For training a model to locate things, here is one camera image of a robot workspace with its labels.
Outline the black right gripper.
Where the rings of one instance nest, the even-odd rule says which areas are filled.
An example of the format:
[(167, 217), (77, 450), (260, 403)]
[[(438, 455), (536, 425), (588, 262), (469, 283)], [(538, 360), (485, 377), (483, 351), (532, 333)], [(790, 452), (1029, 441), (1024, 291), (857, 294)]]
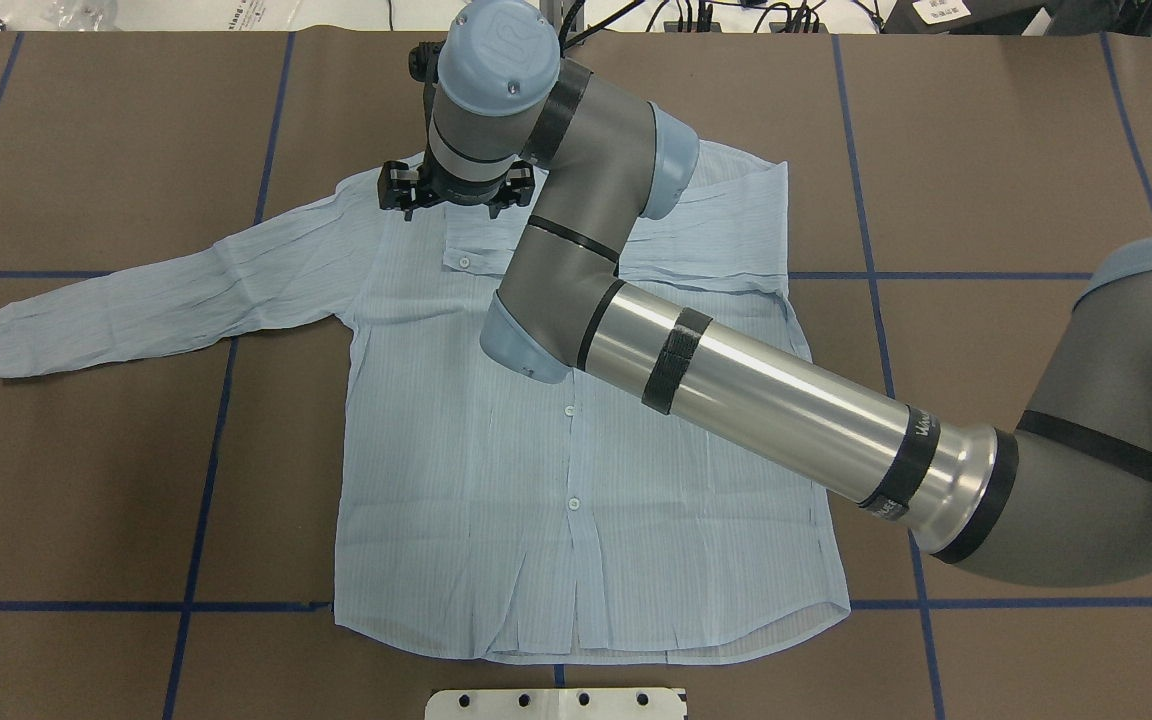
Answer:
[(513, 161), (508, 169), (488, 181), (460, 179), (435, 159), (410, 164), (391, 160), (381, 165), (378, 177), (378, 206), (397, 211), (411, 222), (419, 209), (434, 209), (444, 202), (462, 209), (484, 206), (497, 219), (506, 209), (526, 209), (535, 197), (536, 169), (526, 161)]

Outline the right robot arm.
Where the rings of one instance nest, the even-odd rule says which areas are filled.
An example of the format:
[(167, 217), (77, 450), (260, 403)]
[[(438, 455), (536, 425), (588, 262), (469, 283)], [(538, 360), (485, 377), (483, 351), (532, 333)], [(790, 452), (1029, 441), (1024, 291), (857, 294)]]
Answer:
[(929, 556), (1024, 585), (1152, 573), (1152, 237), (1112, 252), (1011, 432), (961, 429), (626, 282), (639, 219), (676, 209), (699, 138), (564, 54), (522, 1), (472, 1), (408, 69), (417, 167), (380, 209), (530, 209), (480, 334), (535, 381), (579, 370), (905, 525)]

